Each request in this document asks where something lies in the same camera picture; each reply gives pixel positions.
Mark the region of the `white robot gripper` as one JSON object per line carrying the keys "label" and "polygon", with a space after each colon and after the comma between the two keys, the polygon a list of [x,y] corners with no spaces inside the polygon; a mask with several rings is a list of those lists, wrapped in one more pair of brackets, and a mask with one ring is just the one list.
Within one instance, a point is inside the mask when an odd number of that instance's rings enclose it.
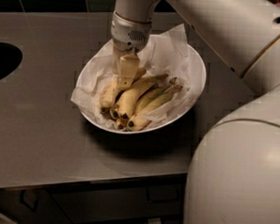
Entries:
{"label": "white robot gripper", "polygon": [[137,55],[123,52],[140,52],[148,44],[152,23],[138,23],[113,13],[111,35],[114,42],[112,49],[112,71],[118,74],[118,88],[129,88],[136,76],[140,59]]}

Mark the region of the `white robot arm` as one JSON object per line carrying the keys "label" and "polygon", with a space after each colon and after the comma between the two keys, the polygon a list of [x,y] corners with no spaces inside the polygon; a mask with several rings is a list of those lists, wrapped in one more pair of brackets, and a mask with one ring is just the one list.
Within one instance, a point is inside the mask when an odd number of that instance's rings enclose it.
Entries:
{"label": "white robot arm", "polygon": [[[140,51],[159,0],[116,0],[119,52]],[[255,97],[219,120],[189,166],[183,224],[280,224],[280,7],[267,0],[165,0]]]}

